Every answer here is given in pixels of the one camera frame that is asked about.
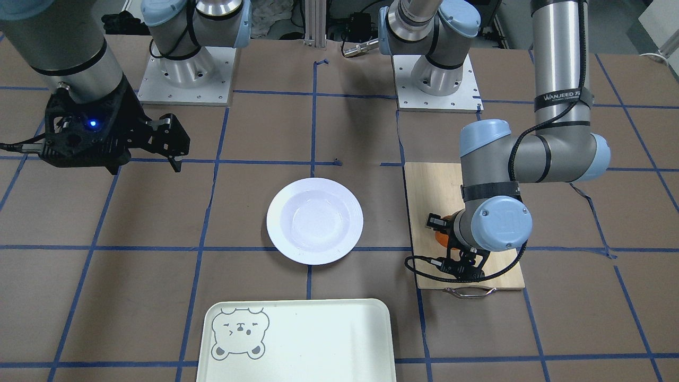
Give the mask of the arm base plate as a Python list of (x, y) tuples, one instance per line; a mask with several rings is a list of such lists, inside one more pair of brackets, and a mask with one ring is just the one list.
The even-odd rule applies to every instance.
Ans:
[(239, 53), (236, 48), (203, 47), (187, 60), (150, 57), (138, 99), (144, 105), (227, 107)]
[(470, 56), (453, 70), (433, 66), (423, 55), (392, 56), (400, 111), (476, 113), (483, 101)]

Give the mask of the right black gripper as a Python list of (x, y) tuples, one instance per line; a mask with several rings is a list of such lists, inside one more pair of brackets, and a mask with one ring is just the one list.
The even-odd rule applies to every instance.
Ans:
[(151, 120), (126, 76), (104, 97), (85, 103), (75, 87), (59, 82), (45, 111), (40, 158), (58, 168), (103, 167), (115, 176), (129, 163), (130, 149), (165, 157), (174, 172), (190, 150), (190, 137), (172, 113)]

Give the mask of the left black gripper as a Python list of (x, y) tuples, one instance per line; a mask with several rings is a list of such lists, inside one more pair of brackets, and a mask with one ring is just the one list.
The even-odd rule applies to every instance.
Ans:
[(477, 251), (458, 240), (454, 230), (454, 220), (457, 215), (458, 212), (445, 217), (429, 213), (427, 227), (436, 232), (436, 237), (443, 237), (445, 240), (446, 257), (430, 259), (428, 262), (436, 266), (439, 271), (454, 276), (456, 280), (480, 281), (485, 277), (482, 268), (490, 252)]

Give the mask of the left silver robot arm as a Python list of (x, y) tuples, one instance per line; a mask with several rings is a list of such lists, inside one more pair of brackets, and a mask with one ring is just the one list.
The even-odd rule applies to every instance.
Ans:
[[(405, 268), (429, 280), (474, 283), (513, 269), (526, 249), (533, 218), (520, 184), (588, 181), (608, 169), (611, 150), (591, 131), (587, 1), (532, 1), (535, 126), (514, 137), (503, 119), (482, 119), (460, 133), (465, 206), (426, 225), (447, 237), (446, 255), (412, 255)], [(478, 34), (480, 15), (466, 1), (394, 1), (380, 10), (382, 54), (415, 54), (417, 87), (454, 92)]]

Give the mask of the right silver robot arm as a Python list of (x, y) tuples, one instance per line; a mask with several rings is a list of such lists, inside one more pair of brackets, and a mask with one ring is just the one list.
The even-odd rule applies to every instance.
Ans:
[[(145, 114), (91, 7), (91, 1), (2, 1), (3, 33), (51, 91), (45, 131), (2, 143), (2, 150), (116, 175), (129, 163), (129, 151), (141, 149), (180, 172), (189, 135), (172, 113)], [(244, 48), (250, 39), (250, 1), (143, 1), (141, 12), (155, 72), (171, 94), (224, 85), (211, 49)]]

